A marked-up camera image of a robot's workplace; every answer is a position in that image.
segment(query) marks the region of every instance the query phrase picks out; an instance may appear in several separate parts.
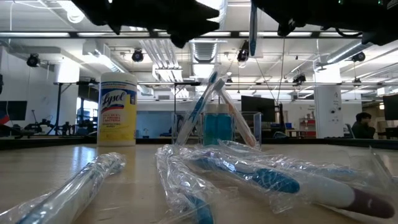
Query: blue liquid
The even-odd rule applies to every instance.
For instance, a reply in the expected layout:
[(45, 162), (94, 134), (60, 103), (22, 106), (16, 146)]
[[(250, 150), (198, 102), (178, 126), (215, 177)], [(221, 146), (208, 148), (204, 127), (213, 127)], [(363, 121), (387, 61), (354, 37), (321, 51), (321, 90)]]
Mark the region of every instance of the blue liquid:
[(217, 128), (217, 139), (232, 141), (232, 117), (229, 114), (218, 114)]
[(218, 144), (217, 141), (217, 114), (205, 115), (205, 133), (203, 134), (203, 145)]

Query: person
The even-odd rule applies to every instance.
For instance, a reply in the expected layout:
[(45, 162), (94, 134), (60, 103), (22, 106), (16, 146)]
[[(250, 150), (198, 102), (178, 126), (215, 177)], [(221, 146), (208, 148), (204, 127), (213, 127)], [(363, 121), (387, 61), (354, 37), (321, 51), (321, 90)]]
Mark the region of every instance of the person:
[(355, 138), (373, 139), (373, 135), (376, 132), (376, 129), (374, 129), (374, 127), (371, 127), (371, 119), (372, 115), (370, 115), (369, 113), (362, 112), (356, 115), (356, 122), (352, 127)]

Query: lysol wipes container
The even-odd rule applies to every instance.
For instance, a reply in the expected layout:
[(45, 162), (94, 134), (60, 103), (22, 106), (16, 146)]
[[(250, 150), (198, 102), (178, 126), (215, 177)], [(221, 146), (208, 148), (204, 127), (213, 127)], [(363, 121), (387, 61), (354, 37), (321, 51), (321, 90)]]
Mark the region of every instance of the lysol wipes container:
[(137, 78), (129, 73), (104, 73), (100, 88), (97, 144), (135, 146)]

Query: wooden table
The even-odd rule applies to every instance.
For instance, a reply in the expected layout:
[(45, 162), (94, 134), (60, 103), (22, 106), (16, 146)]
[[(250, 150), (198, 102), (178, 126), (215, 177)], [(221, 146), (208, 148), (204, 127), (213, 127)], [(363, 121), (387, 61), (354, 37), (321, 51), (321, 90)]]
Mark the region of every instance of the wooden table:
[[(168, 210), (154, 159), (158, 147), (85, 145), (0, 151), (0, 212), (60, 187), (98, 154), (120, 152), (127, 156), (125, 170), (106, 179), (75, 223), (157, 223)], [(267, 145), (263, 150), (341, 164), (349, 162), (347, 155), (367, 152), (327, 145)], [(383, 151), (382, 158), (393, 173), (398, 170), (396, 152)], [(244, 193), (216, 208), (215, 218), (217, 223), (357, 223), (314, 205), (297, 206), (275, 215), (267, 203)]]

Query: lysol logo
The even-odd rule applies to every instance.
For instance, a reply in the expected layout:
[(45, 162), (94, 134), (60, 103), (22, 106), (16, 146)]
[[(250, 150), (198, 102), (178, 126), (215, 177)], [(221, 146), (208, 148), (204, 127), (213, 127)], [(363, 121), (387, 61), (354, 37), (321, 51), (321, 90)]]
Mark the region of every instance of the lysol logo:
[(101, 100), (101, 113), (109, 110), (119, 110), (124, 108), (125, 91), (111, 91), (105, 94)]

